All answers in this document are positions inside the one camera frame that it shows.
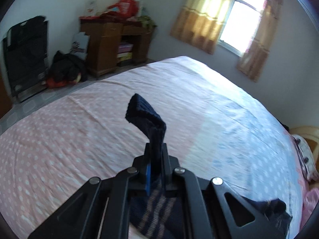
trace box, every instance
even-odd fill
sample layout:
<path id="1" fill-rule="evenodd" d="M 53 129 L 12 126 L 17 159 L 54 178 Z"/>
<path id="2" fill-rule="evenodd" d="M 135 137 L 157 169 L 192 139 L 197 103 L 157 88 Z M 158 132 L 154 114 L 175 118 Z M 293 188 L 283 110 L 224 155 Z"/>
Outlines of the box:
<path id="1" fill-rule="evenodd" d="M 120 63 L 122 61 L 125 61 L 125 60 L 130 60 L 132 58 L 133 58 L 133 53 L 132 52 L 117 54 L 117 62 L 118 63 Z"/>
<path id="2" fill-rule="evenodd" d="M 118 54 L 130 52 L 132 51 L 133 44 L 127 43 L 127 42 L 121 42 L 118 50 Z"/>

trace window frame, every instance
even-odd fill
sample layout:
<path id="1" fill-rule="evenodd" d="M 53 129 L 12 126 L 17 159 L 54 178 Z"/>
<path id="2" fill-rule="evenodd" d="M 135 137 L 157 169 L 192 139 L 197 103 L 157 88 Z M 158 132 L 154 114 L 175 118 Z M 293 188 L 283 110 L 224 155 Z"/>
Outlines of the window frame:
<path id="1" fill-rule="evenodd" d="M 226 23 L 227 23 L 227 21 L 228 21 L 230 12 L 232 11 L 232 8 L 233 8 L 235 2 L 243 3 L 243 4 L 247 5 L 248 7 L 254 9 L 255 11 L 258 11 L 255 7 L 253 7 L 252 5 L 250 5 L 249 3 L 247 3 L 247 2 L 245 2 L 245 1 L 243 1 L 243 0 L 232 0 L 231 3 L 230 3 L 230 5 L 229 5 L 227 14 L 226 14 L 226 16 L 225 16 L 225 21 L 224 21 L 224 24 L 223 24 L 223 26 L 222 26 L 222 28 L 221 28 L 221 32 L 220 32 L 220 34 L 219 34 L 219 36 L 218 36 L 217 44 L 218 44 L 219 46 L 222 46 L 223 48 L 229 50 L 230 52 L 236 54 L 237 56 L 242 57 L 244 53 L 240 52 L 238 49 L 234 48 L 232 45 L 230 45 L 230 44 L 226 43 L 225 41 L 221 40 L 221 35 L 223 34 L 223 31 L 224 31 L 225 26 L 226 26 Z"/>

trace wooden cabinet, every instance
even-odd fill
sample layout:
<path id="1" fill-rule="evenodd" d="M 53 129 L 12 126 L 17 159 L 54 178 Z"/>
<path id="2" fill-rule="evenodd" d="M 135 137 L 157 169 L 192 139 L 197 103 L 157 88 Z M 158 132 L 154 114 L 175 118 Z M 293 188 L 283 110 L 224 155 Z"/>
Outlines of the wooden cabinet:
<path id="1" fill-rule="evenodd" d="M 121 40 L 133 44 L 133 62 L 146 62 L 152 32 L 147 29 L 113 22 L 81 22 L 81 32 L 90 36 L 87 69 L 94 76 L 114 71 Z"/>
<path id="2" fill-rule="evenodd" d="M 114 71 L 117 50 L 121 42 L 122 24 L 84 23 L 81 32 L 90 36 L 87 50 L 87 69 L 94 76 Z"/>
<path id="3" fill-rule="evenodd" d="M 0 118 L 12 109 L 12 101 L 5 90 L 2 76 L 0 73 Z"/>

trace window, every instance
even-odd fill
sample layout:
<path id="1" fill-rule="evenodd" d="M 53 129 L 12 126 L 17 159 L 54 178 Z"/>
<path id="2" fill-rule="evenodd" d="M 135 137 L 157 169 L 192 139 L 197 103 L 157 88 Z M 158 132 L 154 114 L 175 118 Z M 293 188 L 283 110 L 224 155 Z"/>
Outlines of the window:
<path id="1" fill-rule="evenodd" d="M 236 54 L 244 53 L 259 25 L 264 3 L 265 0 L 232 0 L 220 44 Z"/>

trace pink polka dot bedsheet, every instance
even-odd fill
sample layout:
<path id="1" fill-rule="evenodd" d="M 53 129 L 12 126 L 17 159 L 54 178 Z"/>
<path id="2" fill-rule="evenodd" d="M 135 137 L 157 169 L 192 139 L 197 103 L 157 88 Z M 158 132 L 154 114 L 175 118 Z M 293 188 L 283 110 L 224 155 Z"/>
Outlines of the pink polka dot bedsheet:
<path id="1" fill-rule="evenodd" d="M 134 93 L 167 124 L 169 154 L 253 200 L 280 198 L 299 231 L 305 187 L 290 135 L 242 89 L 188 57 L 149 64 L 73 92 L 0 136 L 0 212 L 26 239 L 90 177 L 115 176 L 148 140 L 125 120 Z M 130 238 L 140 238 L 130 230 Z"/>

